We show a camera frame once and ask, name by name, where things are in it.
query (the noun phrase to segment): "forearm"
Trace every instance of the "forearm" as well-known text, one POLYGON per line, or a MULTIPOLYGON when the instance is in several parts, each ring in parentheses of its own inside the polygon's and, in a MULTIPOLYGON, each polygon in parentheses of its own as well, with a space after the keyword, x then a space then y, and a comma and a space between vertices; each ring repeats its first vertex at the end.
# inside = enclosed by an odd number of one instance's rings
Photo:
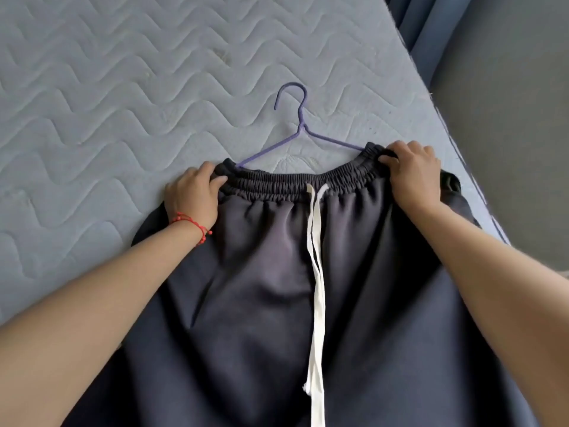
POLYGON ((544 427, 569 420, 569 284, 441 204, 409 213, 544 427))
POLYGON ((201 231, 178 222, 0 329, 0 419, 60 425, 201 231))

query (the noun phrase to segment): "purple wire hanger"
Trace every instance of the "purple wire hanger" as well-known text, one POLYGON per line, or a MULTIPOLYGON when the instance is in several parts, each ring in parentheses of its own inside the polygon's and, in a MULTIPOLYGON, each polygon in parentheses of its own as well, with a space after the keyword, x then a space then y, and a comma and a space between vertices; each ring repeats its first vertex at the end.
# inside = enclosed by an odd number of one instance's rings
POLYGON ((332 142, 332 143, 335 143, 338 145, 342 145, 343 147, 352 148, 352 149, 358 150, 358 151, 363 150, 362 147, 359 147, 357 145, 352 145, 352 144, 349 144, 347 142, 337 141, 336 139, 332 139, 332 138, 329 138, 327 136, 318 135, 317 133, 314 133, 313 131, 310 130, 310 128, 308 127, 308 125, 304 121, 304 114, 302 111, 304 109, 304 104, 306 103, 306 99, 308 98, 309 93, 308 93, 308 91, 306 91, 306 87, 304 85, 298 83, 298 82, 287 82, 285 85, 283 85, 280 88, 279 92, 276 94, 275 107, 274 107, 275 110, 276 110, 277 105, 279 104, 279 99, 281 98, 281 93, 284 91, 285 88, 287 88, 289 86, 296 86, 296 87, 300 88, 304 93, 304 97, 302 99, 301 105, 298 107, 298 128, 296 129, 296 132, 294 134, 290 135, 288 138, 283 139, 282 141, 277 142, 274 145, 271 145, 269 148, 267 148, 265 150, 259 151, 257 154, 254 154, 251 157, 248 157, 247 159, 243 160, 242 162, 239 162, 237 164, 237 167, 244 166, 247 163, 251 162, 252 160, 256 159, 257 157, 260 157, 263 154, 267 154, 269 151, 272 151, 275 148, 278 148, 281 145, 284 145, 287 142, 292 141, 293 139, 297 138, 298 135, 301 134, 302 129, 304 129, 308 135, 313 136, 314 138, 322 139, 324 141, 332 142))

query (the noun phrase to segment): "red string bracelet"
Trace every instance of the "red string bracelet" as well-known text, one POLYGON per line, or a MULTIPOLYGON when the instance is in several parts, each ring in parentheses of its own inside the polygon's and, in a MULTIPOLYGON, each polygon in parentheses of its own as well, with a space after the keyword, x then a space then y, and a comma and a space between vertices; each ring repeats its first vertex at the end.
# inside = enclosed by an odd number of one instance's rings
POLYGON ((177 217, 173 218, 172 221, 170 222, 170 224, 175 223, 175 222, 179 222, 180 220, 187 220, 188 222, 191 222, 191 223, 195 224, 198 228, 200 228, 200 230, 202 231, 202 239, 200 240, 199 243, 197 243, 197 245, 205 243, 205 235, 206 234, 207 235, 212 234, 212 231, 208 230, 208 228, 206 228, 205 226, 201 226, 200 224, 198 224, 190 216, 186 216, 184 213, 180 213, 180 212, 177 212, 176 215, 177 215, 177 217))

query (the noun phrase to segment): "sweatpants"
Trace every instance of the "sweatpants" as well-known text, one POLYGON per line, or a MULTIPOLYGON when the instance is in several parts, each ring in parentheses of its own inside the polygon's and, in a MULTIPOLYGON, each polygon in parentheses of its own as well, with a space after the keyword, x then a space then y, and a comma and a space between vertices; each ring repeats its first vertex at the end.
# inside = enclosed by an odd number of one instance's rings
MULTIPOLYGON (((115 378, 135 402, 135 414, 121 415, 128 425, 314 426, 319 409, 329 427, 532 425, 450 276, 394 203, 377 162, 386 153, 368 143, 321 175, 229 159, 216 167, 229 179, 213 235, 115 355, 127 370, 115 378)), ((458 179, 442 172, 441 187, 441 200, 473 222, 458 179)), ((134 243, 167 224, 160 206, 134 243)), ((65 425, 85 419, 104 387, 97 378, 65 425)))

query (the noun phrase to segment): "quilted mattress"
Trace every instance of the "quilted mattress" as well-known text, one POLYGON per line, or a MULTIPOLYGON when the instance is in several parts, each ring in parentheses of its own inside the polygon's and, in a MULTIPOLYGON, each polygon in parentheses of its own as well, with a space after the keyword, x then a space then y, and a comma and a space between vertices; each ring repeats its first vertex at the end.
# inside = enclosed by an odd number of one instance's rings
MULTIPOLYGON (((116 255, 190 165, 295 130, 416 139, 496 226, 383 0, 0 1, 0 322, 116 255)), ((323 172, 356 151, 302 135, 252 162, 323 172)))

